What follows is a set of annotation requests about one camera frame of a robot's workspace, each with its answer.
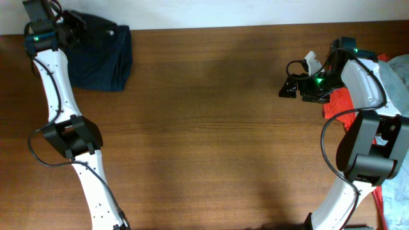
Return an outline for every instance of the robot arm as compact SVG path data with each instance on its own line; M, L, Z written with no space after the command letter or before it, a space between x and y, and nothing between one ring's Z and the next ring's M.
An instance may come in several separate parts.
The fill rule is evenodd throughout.
M74 38L78 38L78 32L85 25L71 13L62 16L65 23L57 24L48 1L26 1L24 6L33 30L33 34L25 33L25 48L39 69L49 121L54 121L42 129L43 135L64 158L78 163L72 166L81 181L93 229L130 229L125 214L107 186L100 151L102 136L98 127L82 116L75 103L68 78L68 61L60 49L68 45L67 41L76 40ZM75 21L77 23L73 26L70 22Z
M337 54L336 49L347 51ZM355 39L346 37L334 41L331 51L326 61L330 70L325 72L311 51L299 61L309 73L289 75L279 96L295 98L299 89L303 101L324 104L329 102L333 90L346 86L355 108L385 105L357 112L337 151L337 168L345 180L337 177L322 205L309 214L304 223L304 229L308 230L342 229L365 196L386 179L395 177L409 148L405 141L409 138L409 118L400 115L385 92L375 54L358 50ZM351 53L358 58L352 59ZM375 137L387 144L373 144Z

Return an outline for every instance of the black cable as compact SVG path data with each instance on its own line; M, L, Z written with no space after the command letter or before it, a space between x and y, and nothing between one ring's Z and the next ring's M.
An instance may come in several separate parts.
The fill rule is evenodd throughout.
M58 99L58 109L57 109L57 114L56 114L56 116L55 116L51 121L49 121L47 124L45 124L44 126L42 126L41 128L38 128L38 129L34 130L33 132L31 132L31 133L29 134L29 136L28 136L27 145L28 145L28 148L29 148L29 150L30 150L32 156L34 156L34 158L35 158L39 163L41 163L42 165L44 165L44 166L46 166L46 167L60 167L60 166L74 165L74 164L79 164L79 165L82 165L82 166L86 167L99 181L101 181L101 183L102 183L102 184L104 185L104 187L107 189L107 191L108 191L110 197L112 198L112 201L114 202L115 207L116 207L118 213L120 213L120 215L121 215L121 213L122 213L122 215L125 217L125 214L123 214L123 211L121 210L120 206L118 205L118 202L115 200L114 194L112 193L112 191L111 191L111 189L109 188L108 184L106 184L106 182L105 182L94 170L92 170L92 168L91 168L87 163L84 163L84 162L64 162L64 163L59 163L59 164L48 164L48 163L44 162L43 160L41 160L41 159L37 156L37 154L35 153L35 151L34 151L32 145L31 145L31 139L34 137L35 134L41 132L44 128L47 128L49 125L53 124L53 123L58 119L59 115L61 114L61 96L60 96L60 94L59 94L56 81L55 81L54 77L52 76L51 71L45 66L45 64L43 64L41 61L39 61L39 60L36 59L35 57L33 57L32 59L33 59L33 61L37 62L41 67L43 67L44 70L47 72L47 74L50 76L51 81L52 81L52 84L54 85L54 88L55 88L55 90L56 90L57 99Z
M332 118L330 118L324 125L322 132L321 132L321 151L322 151L322 155L324 158L325 163L327 163L328 167L331 169L331 171L337 175L341 180L345 181L347 184L349 184L355 191L355 200L352 206L352 209L349 213L349 215L347 216L346 220L344 221L344 224L341 226L340 230L344 229L345 226L347 225L348 221L351 219L351 216L353 215L353 212L355 211L355 209L358 206L358 201L359 201L359 196L360 196L360 191L358 190L358 188L352 183L349 182L341 173L339 173L337 171L337 169L335 169L335 167L330 163L328 156L325 152L325 145L324 145L324 139L325 139L325 132L327 131L328 126L331 124L331 122L333 122L335 119L337 119L338 117L351 113L351 112L359 112L359 111L368 111L368 110L375 110L375 109L380 109L382 107L384 107L387 104L387 96L386 96L386 92L384 90L384 88L382 87L381 82L379 81L379 79L373 74L373 72L368 69L361 61L359 61L359 59L352 54L351 52L349 52L348 50L339 48L334 50L330 56L335 52L335 51L342 51L346 54L348 54L352 59L354 59L375 81L376 85L379 87L381 94L382 94L382 102L379 105L376 106L372 106L372 107L364 107L364 108L358 108L358 109L350 109L344 112L340 112L338 114L336 114L335 116L333 116Z
M324 65L322 65L321 68L320 68L319 70L317 70L317 72L311 74L310 76L306 76L306 77L295 77L295 76L293 76L292 74L290 74L289 71L288 71L288 67L289 67L292 63L302 63L302 62L304 62L304 60L290 61L290 62L288 63L288 65L287 65L287 68L286 68L287 76L288 76L289 78L293 79L293 80L298 80L298 81L303 81L303 80L310 79L311 77L314 77L316 74L319 74L319 73L329 64L329 61L331 60L332 56L333 56L337 51L345 51L345 52L347 52L348 54L350 54L350 55L352 55L353 57L355 57L351 52L347 51L347 50L344 49L344 48L335 49L335 50L333 50L333 51L330 53L330 55L328 56L327 60L325 60Z
M31 22L26 23L26 25L24 26L24 38L27 37L27 35L29 34L29 30L30 30L30 26L31 26Z
M319 99L317 99L317 100L315 101L315 103L319 102L322 98L325 98L326 96L330 95L330 94L331 94L332 92L334 92L335 90L337 90L337 89L332 89L332 90L330 90L328 93L325 93L325 94L322 95Z
M289 73L289 71L288 71L288 67L291 65L291 64L293 64L293 63L303 63L304 62L304 60L294 60L294 61L290 61L288 64L287 64L287 67L286 67L286 73L287 73L287 75L290 77L292 77L292 75Z
M57 10L55 10L55 8L50 6L53 10L55 10L57 12L56 18L54 19L54 21L57 22L61 18L62 14L63 14L63 9L62 9L60 3L57 0L50 0L50 2L58 7L58 11L57 11Z
M31 73L33 73L34 77L40 78L40 76L37 75L36 72L34 71L34 61L31 60L30 62L31 62Z

